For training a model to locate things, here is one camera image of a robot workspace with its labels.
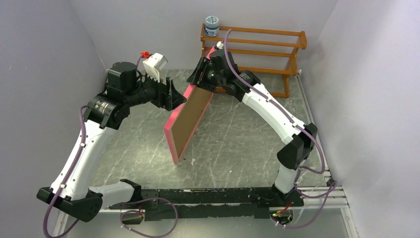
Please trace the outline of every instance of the cardboard panel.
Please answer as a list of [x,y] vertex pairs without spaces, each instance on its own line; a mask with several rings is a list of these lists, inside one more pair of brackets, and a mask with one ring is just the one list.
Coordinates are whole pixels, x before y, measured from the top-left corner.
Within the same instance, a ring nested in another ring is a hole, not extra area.
[[184,93],[187,102],[177,107],[166,122],[163,129],[174,163],[179,162],[212,96],[212,92],[190,84]]

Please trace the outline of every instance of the cable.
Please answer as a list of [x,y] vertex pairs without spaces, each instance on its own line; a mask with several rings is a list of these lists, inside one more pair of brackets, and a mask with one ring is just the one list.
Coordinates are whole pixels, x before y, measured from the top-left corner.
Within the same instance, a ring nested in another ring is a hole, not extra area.
[[335,189],[335,187],[336,187],[336,184],[335,184],[335,182],[331,185],[331,187],[329,187],[328,188],[328,192],[326,193],[326,195],[325,195],[325,199],[324,199],[324,201],[322,202],[322,204],[321,204],[321,207],[318,209],[318,211],[316,212],[316,214],[315,214],[315,216],[314,217],[312,217],[312,219],[310,220],[310,221],[308,221],[307,223],[305,223],[305,224],[303,224],[303,225],[299,225],[299,226],[287,226],[287,225],[283,225],[283,228],[287,228],[287,229],[300,229],[300,228],[304,228],[304,227],[307,227],[307,226],[309,226],[310,224],[312,224],[318,217],[319,217],[319,215],[321,214],[321,212],[322,212],[322,210],[323,210],[323,208],[324,208],[324,206],[325,206],[325,203],[327,202],[327,198],[328,198],[328,196],[329,196],[329,193],[331,192],[331,191],[333,191],[334,189]]
[[140,57],[139,57],[139,59],[137,60],[136,68],[138,68],[138,67],[139,67],[140,60],[141,60],[142,58],[143,58],[143,54],[140,54]]
[[81,143],[80,143],[79,149],[77,150],[76,156],[74,157],[74,160],[70,165],[70,168],[68,169],[68,171],[65,174],[63,180],[61,181],[60,187],[57,189],[54,196],[52,197],[52,200],[51,200],[50,204],[48,205],[47,211],[46,211],[45,216],[44,216],[43,231],[44,231],[44,235],[45,235],[46,238],[62,238],[62,237],[64,237],[67,233],[69,233],[69,231],[71,229],[73,229],[73,227],[79,221],[79,219],[77,219],[73,224],[71,224],[71,226],[65,232],[63,232],[63,234],[58,235],[56,237],[53,237],[48,233],[48,217],[50,216],[51,209],[53,208],[53,206],[55,204],[55,201],[57,200],[58,196],[61,194],[61,192],[63,190],[61,185],[65,186],[65,184],[67,183],[68,178],[70,177],[71,173],[73,172],[74,168],[77,165],[77,162],[80,159],[80,156],[82,155],[82,151],[83,151],[83,148],[84,148],[82,146],[82,144],[84,144],[86,142],[86,126],[85,126],[85,122],[83,121],[83,112],[82,112],[82,110],[86,107],[87,106],[82,106],[79,110],[79,121],[80,121],[80,127],[81,127],[81,131],[82,131],[82,137],[81,137]]
[[[229,55],[228,55],[228,53],[227,53],[227,39],[228,39],[228,37],[229,37],[229,34],[230,34],[230,32],[232,32],[232,29],[229,29],[228,31],[227,31],[227,33],[226,33],[226,35],[225,35],[225,37],[224,37],[224,39],[223,39],[223,44],[224,44],[224,47],[223,47],[223,50],[224,50],[224,54],[225,54],[225,57],[226,57],[226,61],[227,61],[227,64],[228,64],[228,66],[229,66],[229,68],[230,68],[230,70],[232,71],[232,73],[243,83],[243,84],[245,84],[246,86],[248,86],[250,89],[252,89],[253,91],[255,91],[256,93],[258,93],[258,94],[260,94],[266,101],[269,101],[269,102],[271,102],[273,105],[275,105],[286,117],[287,117],[287,119],[290,121],[290,123],[294,123],[295,121],[293,120],[293,118],[279,105],[279,103],[277,102],[277,101],[274,101],[273,99],[269,99],[268,100],[268,96],[266,95],[266,94],[264,94],[263,92],[261,92],[260,90],[258,90],[258,89],[256,89],[254,86],[252,86],[251,84],[249,84],[247,81],[245,81],[241,76],[239,76],[238,75],[238,73],[235,71],[235,69],[233,68],[233,66],[232,66],[232,63],[230,62],[230,60],[229,60]],[[318,216],[319,216],[319,214],[321,213],[321,211],[322,211],[322,209],[324,208],[324,205],[325,205],[325,203],[326,203],[326,200],[327,200],[327,197],[328,197],[328,195],[329,195],[329,193],[332,191],[332,190],[334,190],[335,189],[335,187],[336,187],[336,182],[333,182],[333,184],[331,185],[331,187],[328,189],[328,191],[326,192],[326,193],[324,193],[324,194],[320,194],[320,195],[317,195],[317,196],[309,196],[309,195],[306,195],[306,194],[304,194],[304,193],[302,193],[302,191],[300,191],[300,189],[298,189],[297,188],[297,180],[298,180],[298,178],[299,178],[299,176],[300,176],[300,172],[301,172],[301,170],[302,169],[306,169],[306,170],[308,170],[308,171],[311,171],[311,172],[313,172],[313,173],[315,173],[315,174],[319,174],[319,175],[321,175],[321,174],[323,174],[324,172],[325,172],[325,161],[324,161],[324,155],[323,155],[323,153],[322,153],[322,150],[321,150],[321,147],[319,146],[319,144],[318,144],[318,142],[316,141],[316,139],[309,133],[309,132],[307,132],[305,129],[303,129],[303,128],[301,128],[299,125],[297,125],[296,126],[296,128],[297,129],[299,129],[301,132],[303,132],[313,143],[314,143],[314,145],[315,145],[315,147],[316,147],[316,149],[318,150],[318,152],[319,152],[319,157],[320,157],[320,159],[321,159],[321,171],[316,171],[316,170],[314,170],[314,169],[311,169],[311,168],[309,168],[309,167],[307,167],[307,166],[300,166],[299,167],[299,169],[298,169],[298,172],[296,173],[296,177],[295,177],[295,180],[294,180],[294,188],[296,189],[296,191],[298,192],[298,193],[300,193],[302,196],[304,196],[304,197],[308,197],[308,198],[317,198],[317,197],[322,197],[322,196],[325,196],[325,199],[324,199],[324,202],[322,203],[322,205],[321,205],[321,207],[320,207],[320,209],[318,210],[318,212],[316,213],[316,215],[314,216],[314,218],[312,219],[312,220],[310,220],[308,223],[306,223],[306,224],[304,224],[304,225],[301,225],[301,226],[295,226],[295,227],[287,227],[287,228],[291,228],[291,229],[294,229],[294,228],[303,228],[303,227],[306,227],[306,226],[308,226],[308,225],[310,225]]]
[[283,210],[277,211],[277,213],[283,213],[283,212],[285,212],[290,207],[290,205],[292,205],[292,201],[290,201],[289,203],[287,203],[287,206]]
[[173,204],[171,201],[169,201],[169,200],[167,200],[165,198],[162,198],[162,197],[152,197],[152,198],[147,198],[147,199],[143,199],[143,200],[136,201],[136,202],[125,202],[123,204],[132,205],[132,204],[142,203],[142,202],[146,202],[146,201],[150,201],[150,200],[156,200],[156,199],[157,200],[162,200],[162,201],[165,201],[165,202],[169,203],[172,206],[173,210],[175,211],[175,223],[173,224],[173,227],[169,230],[169,232],[167,232],[167,233],[165,233],[163,235],[160,235],[160,236],[151,236],[151,235],[147,235],[147,234],[141,233],[141,232],[139,232],[139,231],[137,231],[135,229],[131,229],[131,227],[125,225],[123,223],[123,221],[122,221],[122,217],[124,215],[126,215],[126,214],[129,214],[129,213],[143,214],[143,212],[137,211],[137,210],[129,210],[129,211],[126,211],[123,214],[121,214],[121,217],[120,217],[121,228],[124,227],[125,229],[127,229],[129,231],[132,231],[132,232],[134,232],[136,234],[139,234],[141,236],[148,237],[148,238],[162,238],[162,237],[165,237],[165,236],[169,235],[175,229],[175,226],[178,223],[178,211],[176,210],[175,204]]

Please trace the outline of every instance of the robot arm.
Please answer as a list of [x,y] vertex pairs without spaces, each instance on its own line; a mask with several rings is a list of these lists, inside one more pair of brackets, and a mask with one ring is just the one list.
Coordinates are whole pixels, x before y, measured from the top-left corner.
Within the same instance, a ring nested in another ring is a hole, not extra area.
[[[211,92],[214,92],[216,87],[222,87],[227,94],[234,96],[257,112],[274,129],[286,145],[277,153],[280,168],[273,190],[276,191],[280,200],[286,200],[294,192],[294,179],[299,166],[305,162],[314,147],[313,142],[297,126],[304,128],[312,136],[316,136],[317,128],[312,123],[305,125],[295,118],[270,95],[260,79],[248,70],[239,72],[237,65],[233,63],[231,53],[228,52],[227,56],[236,73],[266,95],[266,98],[236,78],[228,66],[228,59],[222,49],[215,49],[210,54],[210,59],[202,57],[187,82]],[[291,123],[272,102],[293,118],[294,122]]]
[[[166,62],[164,56],[152,55],[143,61],[146,75],[130,62],[115,63],[108,70],[105,90],[88,103],[83,114],[84,127],[64,168],[50,187],[38,191],[38,199],[50,204],[55,196],[54,207],[84,222],[93,219],[102,207],[142,199],[141,186],[126,179],[101,187],[89,184],[102,152],[129,116],[130,107],[151,102],[171,111],[186,102],[171,78],[160,79],[159,72]],[[76,156],[80,147],[83,150]],[[76,157],[77,164],[72,167]]]

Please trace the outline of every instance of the blue jar lid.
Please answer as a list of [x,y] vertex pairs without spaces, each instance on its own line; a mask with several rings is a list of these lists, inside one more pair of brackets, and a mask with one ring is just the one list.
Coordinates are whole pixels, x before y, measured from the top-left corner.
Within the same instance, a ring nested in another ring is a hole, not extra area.
[[209,27],[217,27],[219,26],[219,18],[216,16],[208,16],[206,17],[205,25]]

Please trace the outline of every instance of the wooden rod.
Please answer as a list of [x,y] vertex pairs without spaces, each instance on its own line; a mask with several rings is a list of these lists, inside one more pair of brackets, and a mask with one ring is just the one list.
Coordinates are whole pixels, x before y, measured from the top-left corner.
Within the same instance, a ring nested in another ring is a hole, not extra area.
[[[207,37],[204,36],[202,41],[223,41],[221,37]],[[256,41],[256,40],[244,40],[244,39],[234,39],[229,38],[228,42],[233,43],[245,43],[245,44],[256,44],[256,45],[266,45],[266,46],[285,46],[285,47],[299,47],[302,48],[301,44],[297,43],[285,43],[285,42],[273,42],[273,41]]]
[[[205,51],[210,51],[211,47],[205,47]],[[276,56],[276,57],[293,57],[292,54],[288,53],[276,53],[276,52],[267,52],[267,51],[247,51],[247,50],[237,50],[237,49],[229,49],[232,53],[239,53],[239,54],[250,54],[250,55],[259,55],[259,56]]]
[[257,67],[247,67],[247,66],[239,66],[238,69],[239,71],[249,70],[251,72],[257,72],[257,73],[275,73],[275,74],[293,75],[293,71],[284,70],[284,69],[257,68]]
[[265,33],[265,34],[284,35],[284,36],[301,36],[301,32],[294,32],[294,31],[277,31],[277,30],[265,30],[265,29],[233,27],[233,26],[220,26],[219,29],[222,31],[227,31],[229,29],[232,29],[232,31],[241,31],[241,32]]

